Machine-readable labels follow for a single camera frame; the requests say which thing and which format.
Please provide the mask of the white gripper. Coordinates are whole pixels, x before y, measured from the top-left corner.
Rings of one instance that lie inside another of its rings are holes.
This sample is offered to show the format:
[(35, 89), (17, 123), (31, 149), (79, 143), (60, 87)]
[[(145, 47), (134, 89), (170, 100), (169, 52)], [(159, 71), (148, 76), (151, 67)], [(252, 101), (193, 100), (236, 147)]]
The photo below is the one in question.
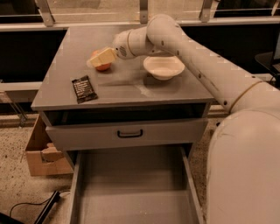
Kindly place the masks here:
[(130, 31), (122, 31), (115, 35), (113, 40), (113, 48), (105, 47), (100, 49), (95, 56), (90, 56), (87, 60), (88, 67), (98, 67), (104, 64), (113, 63), (117, 56), (123, 60), (132, 58), (132, 53), (129, 48)]

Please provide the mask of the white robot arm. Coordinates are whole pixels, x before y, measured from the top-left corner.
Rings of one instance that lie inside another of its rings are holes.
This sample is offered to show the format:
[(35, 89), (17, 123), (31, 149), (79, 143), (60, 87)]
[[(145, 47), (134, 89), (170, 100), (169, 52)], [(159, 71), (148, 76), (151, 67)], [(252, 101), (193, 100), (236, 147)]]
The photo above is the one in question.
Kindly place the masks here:
[(280, 224), (280, 90), (188, 37), (158, 14), (123, 31), (87, 64), (167, 52), (178, 57), (227, 111), (209, 145), (207, 224)]

